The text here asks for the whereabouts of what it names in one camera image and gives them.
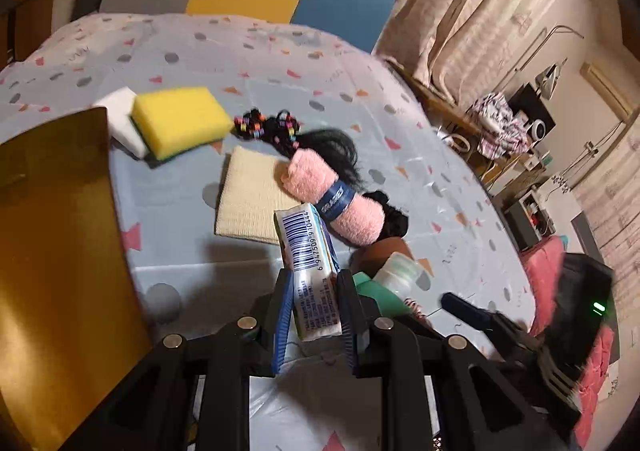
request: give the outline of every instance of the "yellow sponge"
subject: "yellow sponge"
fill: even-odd
[[[138,95],[131,118],[158,160],[219,140],[233,128],[231,118],[205,87]]]

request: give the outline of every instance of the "plastic bottle cap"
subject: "plastic bottle cap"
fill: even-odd
[[[410,295],[412,286],[422,271],[422,266],[410,257],[402,253],[392,253],[373,280],[404,301]]]

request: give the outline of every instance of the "red fabric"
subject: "red fabric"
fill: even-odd
[[[556,282],[563,257],[564,245],[555,236],[546,238],[520,256],[536,300],[536,315],[530,330],[533,336],[537,336],[551,322],[556,307]]]
[[[531,335],[536,336],[551,322],[556,303],[556,284],[560,274],[564,246],[558,237],[549,237],[520,256],[529,278],[531,291],[536,300],[536,315],[531,327]],[[613,330],[603,325],[593,343],[593,350],[584,367],[584,374],[578,383],[578,395],[582,403],[582,416],[574,428],[575,437],[584,449],[591,434],[593,414],[598,405],[598,392],[604,383],[609,368]]]

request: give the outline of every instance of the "rolled towel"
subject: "rolled towel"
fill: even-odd
[[[385,223],[382,205],[338,180],[337,173],[312,149],[296,151],[282,183],[292,196],[314,204],[332,229],[351,243],[370,245],[380,236]]]

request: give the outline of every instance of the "beige cloth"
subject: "beige cloth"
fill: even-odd
[[[278,245],[273,211],[299,206],[282,188],[287,163],[241,146],[231,154],[220,196],[216,234]]]

